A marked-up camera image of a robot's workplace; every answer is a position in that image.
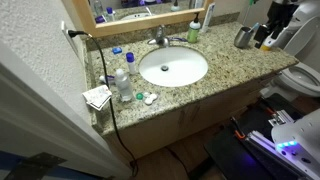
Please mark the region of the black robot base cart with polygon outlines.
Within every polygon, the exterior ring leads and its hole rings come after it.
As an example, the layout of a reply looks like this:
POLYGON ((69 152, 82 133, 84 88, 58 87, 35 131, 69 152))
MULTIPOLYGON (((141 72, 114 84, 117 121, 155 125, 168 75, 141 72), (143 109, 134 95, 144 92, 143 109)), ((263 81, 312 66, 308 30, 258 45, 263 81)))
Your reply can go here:
POLYGON ((263 98, 205 145, 227 180, 320 180, 320 109, 263 98))

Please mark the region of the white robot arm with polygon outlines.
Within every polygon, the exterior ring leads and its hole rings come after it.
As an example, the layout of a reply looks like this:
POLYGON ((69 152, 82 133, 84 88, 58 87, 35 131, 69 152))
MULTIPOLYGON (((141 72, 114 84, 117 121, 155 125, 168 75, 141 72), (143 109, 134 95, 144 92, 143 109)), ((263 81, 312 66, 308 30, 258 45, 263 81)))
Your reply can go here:
MULTIPOLYGON (((263 47, 278 45, 292 55, 297 55, 319 30, 320 0, 305 0, 290 14, 284 28, 272 31, 263 47)), ((286 68, 265 89, 264 97, 275 93, 292 101, 300 95, 320 97, 320 72, 300 62, 286 68)), ((320 180, 320 110, 317 109, 299 120, 280 114, 281 123, 271 130, 274 148, 282 158, 312 180, 320 180)))

